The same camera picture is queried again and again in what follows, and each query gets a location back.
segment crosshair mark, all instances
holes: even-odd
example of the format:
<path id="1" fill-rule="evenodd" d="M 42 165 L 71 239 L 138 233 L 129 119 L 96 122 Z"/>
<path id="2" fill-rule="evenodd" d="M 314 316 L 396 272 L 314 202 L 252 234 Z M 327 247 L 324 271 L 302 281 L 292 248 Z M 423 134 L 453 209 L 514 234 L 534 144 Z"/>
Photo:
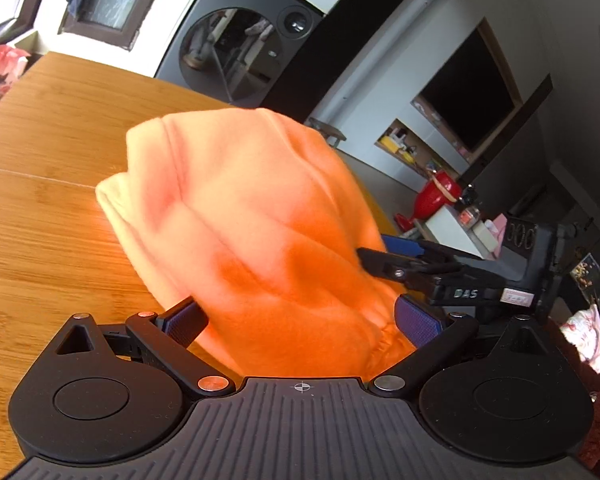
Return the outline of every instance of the crosshair mark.
<path id="1" fill-rule="evenodd" d="M 307 383 L 298 383 L 294 384 L 292 388 L 303 394 L 311 388 L 315 388 L 315 386 L 309 386 Z"/>

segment circular pad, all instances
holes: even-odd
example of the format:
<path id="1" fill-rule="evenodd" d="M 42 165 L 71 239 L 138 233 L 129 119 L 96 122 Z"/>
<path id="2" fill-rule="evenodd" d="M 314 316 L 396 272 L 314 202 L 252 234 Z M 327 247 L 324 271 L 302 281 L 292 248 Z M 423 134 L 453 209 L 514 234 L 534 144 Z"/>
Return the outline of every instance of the circular pad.
<path id="1" fill-rule="evenodd" d="M 97 420 L 119 412 L 129 402 L 129 390 L 112 379 L 88 378 L 58 390 L 54 404 L 60 413 L 77 420 Z"/>
<path id="2" fill-rule="evenodd" d="M 507 420 L 525 420 L 546 407 L 546 396 L 537 384 L 514 377 L 486 381 L 474 390 L 478 406 L 490 415 Z"/>

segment floor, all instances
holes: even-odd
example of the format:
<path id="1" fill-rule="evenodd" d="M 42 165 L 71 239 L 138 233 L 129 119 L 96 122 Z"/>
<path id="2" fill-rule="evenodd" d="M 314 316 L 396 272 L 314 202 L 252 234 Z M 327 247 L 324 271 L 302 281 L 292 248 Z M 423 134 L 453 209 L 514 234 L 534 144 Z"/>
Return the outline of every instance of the floor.
<path id="1" fill-rule="evenodd" d="M 384 214 L 393 221 L 396 213 L 410 217 L 417 193 L 381 171 L 368 166 L 347 153 L 336 150 L 349 169 L 364 183 Z"/>

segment metal screw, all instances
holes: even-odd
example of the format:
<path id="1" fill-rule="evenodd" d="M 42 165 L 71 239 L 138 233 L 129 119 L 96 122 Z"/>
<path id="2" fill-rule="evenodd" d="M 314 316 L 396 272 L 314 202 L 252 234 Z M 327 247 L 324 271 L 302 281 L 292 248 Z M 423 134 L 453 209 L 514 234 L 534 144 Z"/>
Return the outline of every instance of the metal screw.
<path id="1" fill-rule="evenodd" d="M 219 392 L 220 390 L 224 390 L 228 385 L 229 380 L 219 375 L 208 375 L 198 381 L 198 387 L 206 392 Z"/>
<path id="2" fill-rule="evenodd" d="M 406 383 L 402 377 L 396 375 L 383 375 L 374 381 L 374 386 L 386 392 L 395 392 L 403 388 Z"/>

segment label sticker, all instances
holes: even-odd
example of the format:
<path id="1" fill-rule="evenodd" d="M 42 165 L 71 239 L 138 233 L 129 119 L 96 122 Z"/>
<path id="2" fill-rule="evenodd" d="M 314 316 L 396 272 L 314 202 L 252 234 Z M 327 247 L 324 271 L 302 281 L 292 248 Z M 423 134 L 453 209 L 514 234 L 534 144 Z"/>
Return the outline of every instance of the label sticker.
<path id="1" fill-rule="evenodd" d="M 502 297 L 500 298 L 502 303 L 510 303 L 517 306 L 531 306 L 533 300 L 533 294 L 530 292 L 523 292 L 522 290 L 516 290 L 515 288 L 505 288 L 502 291 Z"/>

